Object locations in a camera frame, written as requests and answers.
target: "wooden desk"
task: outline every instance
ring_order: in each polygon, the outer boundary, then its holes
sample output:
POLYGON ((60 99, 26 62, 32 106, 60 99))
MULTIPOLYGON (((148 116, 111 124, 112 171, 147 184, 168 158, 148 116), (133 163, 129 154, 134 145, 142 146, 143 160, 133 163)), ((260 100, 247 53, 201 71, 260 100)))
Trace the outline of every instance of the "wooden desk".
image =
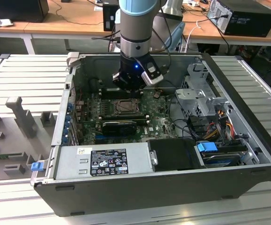
POLYGON ((13 26, 10 27, 1 27, 0 33, 24 33, 24 29, 27 26, 28 22, 15 22, 13 26))
MULTIPOLYGON (((266 0, 259 0, 260 3, 271 7, 271 2, 266 0)), ((197 21, 206 19, 205 16, 201 16, 199 12, 186 12, 183 16, 183 21, 197 21)), ((193 43, 208 43, 208 44, 224 44, 224 40, 220 36, 218 29, 213 25, 211 21, 200 22, 199 25, 202 29, 195 29, 191 34, 191 41, 193 43)), ((183 34, 188 36, 196 23, 186 23, 183 34)), ((263 45, 271 46, 271 30, 267 37, 244 37, 244 36, 224 36, 226 41, 231 45, 263 45)))
POLYGON ((94 11, 94 5, 86 0, 73 0, 70 3, 62 3, 60 0, 48 0, 49 13, 43 23, 29 23, 25 33, 37 34, 70 34, 70 35, 90 35, 105 36, 110 32, 103 31, 103 13, 94 11), (88 23, 98 25, 79 25, 74 23, 88 23))
MULTIPOLYGON (((269 0, 259 0, 271 7, 269 0)), ((0 28, 0 37, 22 38, 29 54, 35 54, 33 39, 54 38, 64 39, 68 49, 69 39, 91 39, 92 37, 105 36, 110 32, 103 31, 102 12, 94 11, 94 5, 86 0, 72 0, 70 3, 61 3, 60 0, 48 0, 49 13, 43 23, 15 22, 12 27, 0 28), (79 25, 69 23, 66 20, 76 23, 91 23, 98 25, 79 25)), ((183 21, 197 21, 206 19, 199 12, 184 13, 183 21)), ((195 23, 186 23, 184 35, 188 36, 195 23)), ((192 43, 225 44, 216 27, 210 22, 199 23, 202 29, 195 29, 190 37, 192 43)), ((242 37, 225 36, 230 45, 261 45, 271 46, 271 31, 267 37, 242 37)))

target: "warning label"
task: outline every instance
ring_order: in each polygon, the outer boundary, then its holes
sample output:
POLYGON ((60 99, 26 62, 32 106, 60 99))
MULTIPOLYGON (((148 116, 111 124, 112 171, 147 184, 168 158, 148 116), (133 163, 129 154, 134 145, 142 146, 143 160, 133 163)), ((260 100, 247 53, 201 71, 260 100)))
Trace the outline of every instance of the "warning label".
POLYGON ((126 149, 91 151, 90 161, 93 177, 128 174, 126 149))

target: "yellow wire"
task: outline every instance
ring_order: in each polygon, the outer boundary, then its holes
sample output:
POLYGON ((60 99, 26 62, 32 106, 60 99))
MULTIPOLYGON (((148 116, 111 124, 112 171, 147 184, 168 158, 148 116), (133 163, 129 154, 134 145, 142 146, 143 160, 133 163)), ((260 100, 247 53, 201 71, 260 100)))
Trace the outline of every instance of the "yellow wire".
POLYGON ((218 132, 218 129, 216 129, 215 131, 213 131, 212 133, 210 133, 209 135, 207 135, 204 139, 209 139, 210 137, 212 137, 213 135, 215 135, 218 132))

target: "black computer case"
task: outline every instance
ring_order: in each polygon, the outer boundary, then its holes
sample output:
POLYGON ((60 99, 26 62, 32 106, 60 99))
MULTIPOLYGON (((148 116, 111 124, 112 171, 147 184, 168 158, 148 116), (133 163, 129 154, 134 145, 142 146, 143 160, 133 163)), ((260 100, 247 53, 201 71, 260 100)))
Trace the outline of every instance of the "black computer case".
POLYGON ((256 1, 213 0, 207 17, 223 15, 211 21, 225 35, 266 37, 271 30, 271 9, 256 1))
POLYGON ((48 11, 47 0, 0 0, 0 19, 40 23, 48 11))

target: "black cable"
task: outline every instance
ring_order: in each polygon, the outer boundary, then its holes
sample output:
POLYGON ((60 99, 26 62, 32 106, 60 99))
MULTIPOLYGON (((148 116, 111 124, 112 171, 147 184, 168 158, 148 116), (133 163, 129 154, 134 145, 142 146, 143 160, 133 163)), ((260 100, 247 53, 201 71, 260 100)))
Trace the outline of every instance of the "black cable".
POLYGON ((60 10, 62 9, 62 6, 61 6, 60 4, 58 4, 58 3, 56 3, 54 0, 51 0, 51 1, 54 2, 56 5, 58 5, 58 7, 60 7, 59 9, 57 9, 57 10, 55 11, 56 15, 59 16, 59 17, 61 17, 64 21, 66 21, 66 22, 68 22, 68 23, 74 23, 74 24, 79 24, 79 25, 99 25, 99 24, 103 23, 103 22, 99 22, 99 23, 79 23, 79 22, 72 22, 72 21, 69 21, 69 20, 67 20, 64 16, 58 14, 58 11, 60 11, 60 10))
POLYGON ((229 44, 228 44, 228 42, 225 40, 225 38, 223 37, 223 35, 222 35, 220 29, 218 28, 218 21, 219 21, 219 18, 217 19, 216 27, 217 27, 217 29, 218 29, 218 32, 219 32, 220 36, 223 38, 223 40, 224 40, 225 43, 227 44, 227 53, 229 53, 229 44))
MULTIPOLYGON (((187 125, 185 125, 184 127, 183 127, 183 129, 184 128, 187 128, 188 126, 187 125)), ((184 135, 183 135, 183 130, 182 130, 182 137, 184 137, 184 135)))
POLYGON ((171 34, 170 27, 169 27, 169 25, 168 25, 168 21, 167 21, 167 19, 166 19, 166 16, 165 16, 165 13, 164 13, 162 7, 160 8, 160 11, 162 12, 163 18, 164 18, 164 20, 165 20, 165 23, 166 23, 166 26, 167 26, 167 28, 168 28, 169 35, 170 35, 170 44, 169 44, 168 47, 165 45, 165 48, 168 49, 168 48, 171 47, 171 44, 172 44, 172 34, 171 34))
POLYGON ((95 6, 102 7, 102 5, 98 5, 98 4, 96 4, 96 3, 94 3, 94 2, 92 2, 92 1, 90 1, 90 0, 87 0, 87 1, 88 1, 89 3, 95 5, 95 6))
MULTIPOLYGON (((162 42, 162 44, 164 45, 164 46, 166 46, 165 45, 165 43, 164 43, 164 41, 162 40, 162 38, 158 35, 158 33, 152 28, 152 31, 153 31, 153 33, 158 37, 158 39, 162 42)), ((168 56, 169 56, 169 64, 168 64, 168 69, 170 68, 170 66, 171 66, 171 63, 172 63, 172 58, 171 58, 171 54, 170 54, 170 52, 169 52, 169 50, 168 50, 168 48, 165 48, 166 49, 166 51, 167 51, 167 53, 168 53, 168 56)))
POLYGON ((112 34, 110 34, 110 35, 104 36, 103 38, 109 38, 109 37, 112 37, 112 36, 116 35, 116 34, 119 33, 119 32, 120 32, 120 30, 118 30, 118 31, 116 31, 116 32, 114 32, 114 33, 112 33, 112 34))
MULTIPOLYGON (((113 38, 113 32, 115 31, 115 25, 113 26, 113 30, 112 30, 112 35, 111 35, 111 38, 113 38)), ((108 42, 108 48, 107 48, 107 52, 109 53, 110 52, 110 47, 111 47, 111 43, 112 43, 112 41, 111 40, 109 40, 109 42, 108 42)))
MULTIPOLYGON (((205 20, 198 20, 198 22, 199 23, 201 23, 201 22, 204 22, 204 21, 208 21, 208 20, 212 20, 212 19, 219 19, 219 18, 221 18, 221 17, 223 17, 223 16, 220 16, 220 17, 212 17, 212 18, 208 18, 208 19, 205 19, 205 20)), ((190 23, 196 23, 197 21, 184 21, 185 23, 188 23, 188 22, 190 22, 190 23)))
POLYGON ((178 87, 176 87, 176 85, 174 85, 171 81, 169 81, 169 80, 166 80, 166 79, 164 79, 163 81, 166 81, 166 82, 168 82, 169 84, 171 84, 175 89, 178 89, 178 87))
POLYGON ((173 98, 174 98, 174 97, 176 97, 175 94, 173 94, 173 96, 171 97, 171 100, 170 100, 170 103, 169 103, 169 106, 168 106, 168 116, 169 116, 169 120, 170 120, 177 128, 179 128, 179 129, 181 129, 182 131, 184 131, 184 132, 188 133, 189 135, 191 135, 191 133, 190 133, 189 131, 185 130, 184 128, 182 128, 182 127, 180 127, 180 126, 178 126, 178 125, 176 125, 176 124, 173 122, 172 118, 171 118, 171 115, 170 115, 170 108, 171 108, 171 104, 172 104, 172 101, 173 101, 173 98))
POLYGON ((105 38, 105 37, 93 37, 92 40, 105 40, 105 41, 114 41, 112 38, 105 38))

